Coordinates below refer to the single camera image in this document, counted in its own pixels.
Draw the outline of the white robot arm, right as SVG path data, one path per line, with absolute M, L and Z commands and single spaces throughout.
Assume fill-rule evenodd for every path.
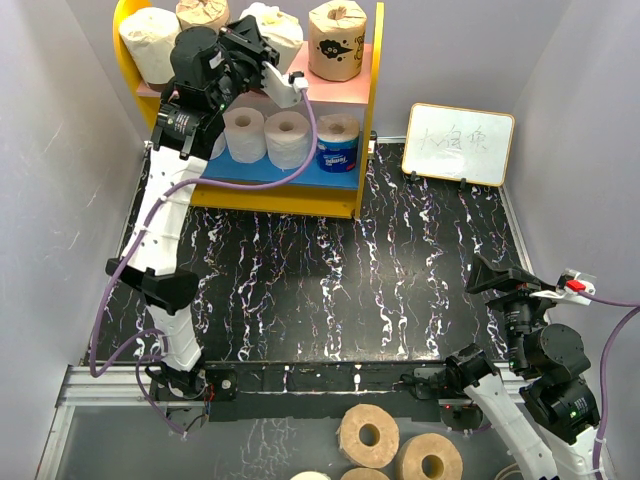
M 595 279 L 567 269 L 549 284 L 520 267 L 497 269 L 475 255 L 465 290 L 498 297 L 487 307 L 505 322 L 510 371 L 525 380 L 518 407 L 499 368 L 471 344 L 445 360 L 447 388 L 480 407 L 525 479 L 603 479 L 601 416 L 583 374 L 591 366 L 581 335 L 548 323 L 547 310 L 561 303 L 587 306 Z

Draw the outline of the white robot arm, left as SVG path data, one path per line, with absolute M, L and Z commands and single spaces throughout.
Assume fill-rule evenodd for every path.
M 171 385 L 186 399 L 204 392 L 207 376 L 195 367 L 201 349 L 191 303 L 199 280 L 177 266 L 180 234 L 195 182 L 224 131 L 224 111 L 238 96 L 262 88 L 265 71 L 278 60 L 252 16 L 177 35 L 170 53 L 174 75 L 151 132 L 150 170 L 134 230 L 121 256 L 106 265 L 112 282 L 144 297 L 162 361 L 175 370 Z

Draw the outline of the white toilet paper roll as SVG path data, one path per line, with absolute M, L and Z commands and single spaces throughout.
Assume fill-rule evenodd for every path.
M 311 148 L 309 121 L 295 111 L 281 111 L 267 118 L 264 124 L 267 154 L 271 163 L 281 170 L 299 168 Z

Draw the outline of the blue toilet paper roll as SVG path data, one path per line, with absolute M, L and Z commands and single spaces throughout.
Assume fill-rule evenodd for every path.
M 359 120 L 350 114 L 331 114 L 317 120 L 318 167 L 329 173 L 346 173 L 357 162 L 360 137 Z

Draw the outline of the cream roll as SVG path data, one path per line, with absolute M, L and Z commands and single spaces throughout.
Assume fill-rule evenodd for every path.
M 147 84 L 166 84 L 174 76 L 170 54 L 181 32 L 175 13 L 146 7 L 125 18 L 119 35 Z

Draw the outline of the beige roll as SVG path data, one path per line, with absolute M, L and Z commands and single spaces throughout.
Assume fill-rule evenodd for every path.
M 303 30 L 299 20 L 277 6 L 254 2 L 239 18 L 253 16 L 260 35 L 279 53 L 277 69 L 286 73 L 303 45 Z

